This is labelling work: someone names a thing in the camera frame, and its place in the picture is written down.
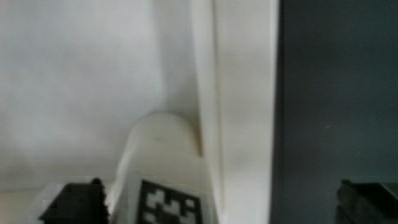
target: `black panel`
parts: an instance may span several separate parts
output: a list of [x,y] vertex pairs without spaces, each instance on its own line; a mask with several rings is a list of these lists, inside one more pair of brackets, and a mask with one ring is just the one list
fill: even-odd
[[69,183],[39,219],[44,224],[108,224],[103,183]]
[[398,1],[282,1],[271,223],[330,224],[341,178],[398,181]]

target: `black object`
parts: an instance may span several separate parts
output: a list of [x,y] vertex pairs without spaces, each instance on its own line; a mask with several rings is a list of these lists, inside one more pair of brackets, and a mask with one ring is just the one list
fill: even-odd
[[67,184],[39,219],[44,224],[108,224],[103,183]]
[[337,223],[398,223],[396,184],[341,181]]
[[136,224],[202,224],[200,200],[175,189],[142,181]]

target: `white wall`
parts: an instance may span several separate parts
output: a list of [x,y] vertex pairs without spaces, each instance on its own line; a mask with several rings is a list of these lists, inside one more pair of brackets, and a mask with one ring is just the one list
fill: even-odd
[[197,122],[188,5],[168,2],[0,2],[0,189],[111,178],[136,119]]
[[222,224],[270,220],[278,0],[214,0]]

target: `white surface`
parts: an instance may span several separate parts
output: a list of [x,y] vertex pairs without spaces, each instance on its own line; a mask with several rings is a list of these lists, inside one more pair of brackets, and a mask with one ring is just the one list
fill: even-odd
[[0,190],[111,178],[152,111],[195,123],[188,1],[0,1]]
[[197,192],[209,194],[206,163],[198,156],[198,139],[186,121],[170,114],[152,114],[133,127],[117,179],[106,199],[110,213],[131,173],[154,176]]
[[0,193],[0,223],[12,223],[15,217],[23,214],[39,190],[12,191]]
[[214,0],[223,224],[270,218],[277,3]]
[[214,17],[213,1],[191,0],[191,24],[195,67],[200,102],[200,145],[211,175],[213,200],[216,212],[222,212],[222,163],[220,163],[220,118],[218,118],[218,89],[214,61]]

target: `curved white surface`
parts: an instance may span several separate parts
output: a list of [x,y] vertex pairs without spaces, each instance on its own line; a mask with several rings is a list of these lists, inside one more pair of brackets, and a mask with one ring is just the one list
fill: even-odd
[[170,114],[152,114],[138,122],[129,134],[106,200],[110,213],[115,210],[127,173],[156,176],[191,190],[209,192],[197,138],[186,121]]

